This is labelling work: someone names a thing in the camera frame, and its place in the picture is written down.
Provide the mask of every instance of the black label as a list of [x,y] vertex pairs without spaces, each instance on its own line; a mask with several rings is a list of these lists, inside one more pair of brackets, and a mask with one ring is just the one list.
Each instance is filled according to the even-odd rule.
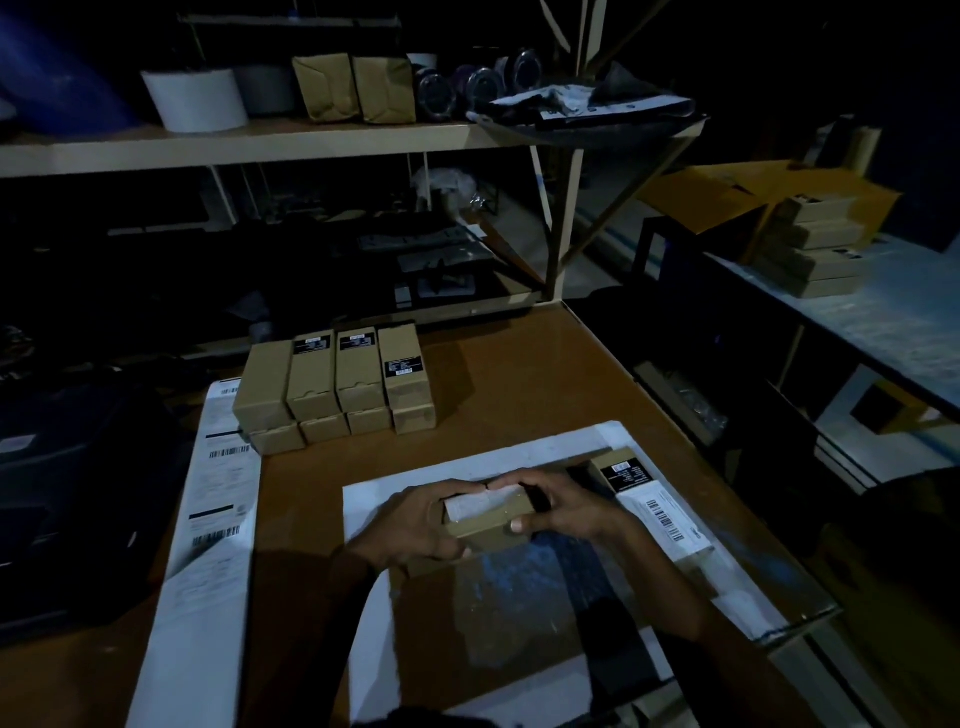
[[600,472],[607,478],[607,482],[617,493],[623,493],[637,485],[643,485],[653,480],[650,474],[643,470],[643,466],[635,457],[611,465]]
[[411,375],[413,372],[423,371],[423,359],[411,356],[409,359],[383,362],[383,376]]
[[294,342],[294,356],[299,353],[322,352],[330,348],[330,335]]
[[376,336],[373,333],[357,333],[353,336],[346,336],[340,340],[340,351],[347,349],[360,349],[360,347],[376,346]]

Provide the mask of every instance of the barcode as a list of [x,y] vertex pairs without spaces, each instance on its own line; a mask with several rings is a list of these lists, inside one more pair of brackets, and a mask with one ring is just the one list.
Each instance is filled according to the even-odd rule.
[[214,457],[227,457],[228,455],[235,455],[238,452],[249,452],[249,445],[238,445],[236,448],[226,448],[226,449],[215,449],[210,453],[210,458]]
[[221,539],[228,539],[230,536],[236,536],[240,533],[240,526],[235,525],[232,528],[224,528],[221,531],[214,531],[213,533],[208,533],[205,536],[198,536],[193,540],[193,547],[205,546],[207,544],[212,544],[215,541],[220,541]]
[[657,520],[666,528],[666,534],[671,539],[679,543],[682,541],[685,536],[680,532],[680,529],[673,524],[673,519],[666,515],[663,509],[660,507],[660,504],[655,500],[647,501],[647,508],[650,509],[650,512],[657,517]]

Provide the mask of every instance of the person's left hand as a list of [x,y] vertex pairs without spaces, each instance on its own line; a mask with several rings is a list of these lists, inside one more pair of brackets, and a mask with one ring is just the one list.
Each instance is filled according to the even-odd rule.
[[452,561],[464,545],[446,535],[428,516],[434,503],[463,493],[482,493],[483,483],[443,480],[407,488],[380,506],[367,527],[347,544],[350,551],[377,571],[406,563],[413,556]]

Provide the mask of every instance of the hand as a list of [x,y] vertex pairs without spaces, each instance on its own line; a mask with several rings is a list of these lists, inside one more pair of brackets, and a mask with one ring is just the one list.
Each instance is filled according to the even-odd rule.
[[377,571],[406,563],[412,556],[452,561],[464,555],[464,545],[447,536],[429,515],[434,504],[463,493],[482,493],[483,483],[443,480],[407,488],[381,505],[367,527],[347,544]]
[[513,519],[510,528],[515,533],[550,530],[577,539],[600,541],[618,530],[621,520],[629,515],[615,502],[582,488],[566,473],[518,470],[501,475],[487,487],[495,491],[517,483],[539,487],[550,499],[551,510]]

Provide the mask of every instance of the open cardboard box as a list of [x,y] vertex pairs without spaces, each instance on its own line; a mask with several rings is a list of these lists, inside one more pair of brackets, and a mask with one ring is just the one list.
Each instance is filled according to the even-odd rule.
[[850,219],[863,226],[854,245],[873,241],[899,192],[847,169],[811,169],[789,160],[693,166],[647,184],[637,198],[696,236],[704,250],[750,263],[774,209],[794,195],[854,197]]

